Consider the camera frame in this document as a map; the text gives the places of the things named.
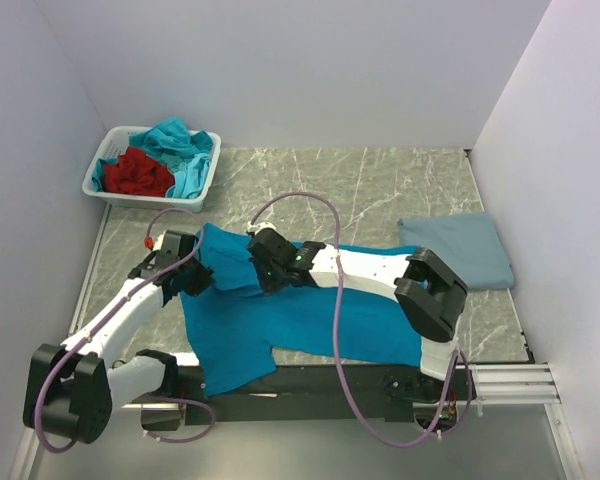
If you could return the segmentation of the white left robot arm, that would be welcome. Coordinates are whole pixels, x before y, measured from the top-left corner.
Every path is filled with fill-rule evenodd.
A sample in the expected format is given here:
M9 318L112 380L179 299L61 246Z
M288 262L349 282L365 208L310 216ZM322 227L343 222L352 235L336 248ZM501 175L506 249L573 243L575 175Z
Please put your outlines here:
M23 423L49 452L56 435L70 446L94 442L111 414L143 396L159 402L180 388L174 355L144 349L115 364L136 331L182 293L197 295L212 283L198 257L202 234L167 230L147 241L148 255L127 274L118 293L89 323L58 345L43 344L32 355Z

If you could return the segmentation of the black base crossbar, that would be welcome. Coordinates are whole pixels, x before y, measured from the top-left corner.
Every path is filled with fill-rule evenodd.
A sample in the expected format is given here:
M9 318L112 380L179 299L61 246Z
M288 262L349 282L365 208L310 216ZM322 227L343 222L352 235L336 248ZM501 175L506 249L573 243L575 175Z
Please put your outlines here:
M345 364L343 370L354 400L367 419L393 423L430 422L443 382L414 367ZM142 424L151 431L204 425L208 414L185 399L209 405L219 422L344 420L355 417L332 365L280 366L271 374L232 392L208 396L199 367L181 367L176 390L167 401L148 394L128 406L143 410Z

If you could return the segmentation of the aluminium frame rail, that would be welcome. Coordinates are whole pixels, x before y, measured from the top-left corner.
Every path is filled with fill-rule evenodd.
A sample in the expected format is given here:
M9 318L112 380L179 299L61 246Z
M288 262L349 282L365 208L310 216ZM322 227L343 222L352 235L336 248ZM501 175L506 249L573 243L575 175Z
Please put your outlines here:
M73 333L84 320L91 295L92 278L97 272L97 264L101 257L103 235L111 215L111 206L104 208L102 220L96 236L93 252L89 260L87 273L83 281L80 295L75 307L69 331ZM529 405L543 406L547 419L548 445L555 450L554 463L557 462L564 479L585 479L584 470L579 463L575 444L568 422L562 409L561 398L555 379L548 364L522 363L485 363L471 364L471 373L475 375L478 399L473 405L482 415L485 406L517 406L527 408ZM42 453L39 442L32 430L25 429L20 445L16 451L8 479L35 479L37 475L38 457Z

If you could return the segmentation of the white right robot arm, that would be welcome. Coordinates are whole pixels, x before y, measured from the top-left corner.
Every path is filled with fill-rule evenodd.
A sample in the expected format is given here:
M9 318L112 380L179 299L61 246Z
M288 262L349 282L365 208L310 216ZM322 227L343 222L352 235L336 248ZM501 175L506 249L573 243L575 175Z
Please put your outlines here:
M456 326L468 287L433 251L363 253L315 241L296 247L269 222L249 225L247 234L247 251L264 292L343 286L396 302L422 338L420 390L440 399L453 388L448 364L458 347Z

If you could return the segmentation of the light aqua t shirt in basket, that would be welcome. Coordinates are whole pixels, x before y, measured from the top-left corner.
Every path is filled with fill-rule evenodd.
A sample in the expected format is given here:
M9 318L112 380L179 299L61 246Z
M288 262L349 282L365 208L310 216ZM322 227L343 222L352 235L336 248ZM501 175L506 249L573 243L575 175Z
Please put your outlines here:
M211 156L199 153L191 158L170 157L167 168L174 177L174 184L167 190L167 198L195 199L207 179Z

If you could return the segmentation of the red t shirt in basket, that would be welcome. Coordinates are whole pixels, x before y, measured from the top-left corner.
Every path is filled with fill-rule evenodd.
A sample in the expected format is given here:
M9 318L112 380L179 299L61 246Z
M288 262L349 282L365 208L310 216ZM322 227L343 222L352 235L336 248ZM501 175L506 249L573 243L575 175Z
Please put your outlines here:
M140 148L128 147L116 159L102 160L101 166L101 184L107 193L165 197L175 185L168 168Z

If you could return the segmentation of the bright blue t shirt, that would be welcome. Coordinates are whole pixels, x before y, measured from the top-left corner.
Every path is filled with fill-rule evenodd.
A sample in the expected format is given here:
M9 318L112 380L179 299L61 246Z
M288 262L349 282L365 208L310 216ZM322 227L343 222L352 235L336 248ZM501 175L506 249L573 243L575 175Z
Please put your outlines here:
M339 339L333 341L336 291L285 288L263 293L247 251L248 236L204 227L199 255L213 283L180 296L188 341L205 374L209 396L233 391L276 369L275 348L346 359L418 366L421 338L393 300L347 289Z

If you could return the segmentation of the teal t shirt in basket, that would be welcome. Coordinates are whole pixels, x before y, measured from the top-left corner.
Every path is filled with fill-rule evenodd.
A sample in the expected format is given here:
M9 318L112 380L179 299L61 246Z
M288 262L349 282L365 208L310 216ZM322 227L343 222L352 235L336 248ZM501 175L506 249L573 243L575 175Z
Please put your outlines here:
M171 117L144 132L132 134L128 147L144 150L167 167L170 157L191 158L199 153L211 156L212 139L205 131L191 134L180 118ZM102 160L108 159L99 159L92 174L92 184L96 191L104 191L101 184Z

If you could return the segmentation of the white plastic laundry basket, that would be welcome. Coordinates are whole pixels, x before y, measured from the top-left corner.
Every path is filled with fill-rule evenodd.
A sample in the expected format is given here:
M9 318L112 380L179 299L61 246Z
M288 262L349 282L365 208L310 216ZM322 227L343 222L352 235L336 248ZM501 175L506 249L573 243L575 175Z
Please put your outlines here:
M115 207L154 210L173 207L184 208L192 212L200 212L203 209L204 202L211 188L219 163L222 140L221 137L214 132L208 132L208 135L212 139L212 149L207 177L200 195L194 199L123 195L96 191L93 188L92 174L95 172L97 161L99 159L116 158L119 154L124 153L129 146L129 137L132 134L141 133L146 130L148 130L148 127L141 126L117 126L110 129L101 141L86 170L82 182L83 193L87 196L101 199L107 204Z

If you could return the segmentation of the folded grey-blue t shirt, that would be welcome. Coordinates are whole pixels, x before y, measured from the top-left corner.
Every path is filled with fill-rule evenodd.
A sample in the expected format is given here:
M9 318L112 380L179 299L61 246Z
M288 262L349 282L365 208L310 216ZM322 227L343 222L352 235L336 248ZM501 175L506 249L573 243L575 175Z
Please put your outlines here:
M402 244L432 250L471 290L514 286L509 257L487 212L401 218L397 228Z

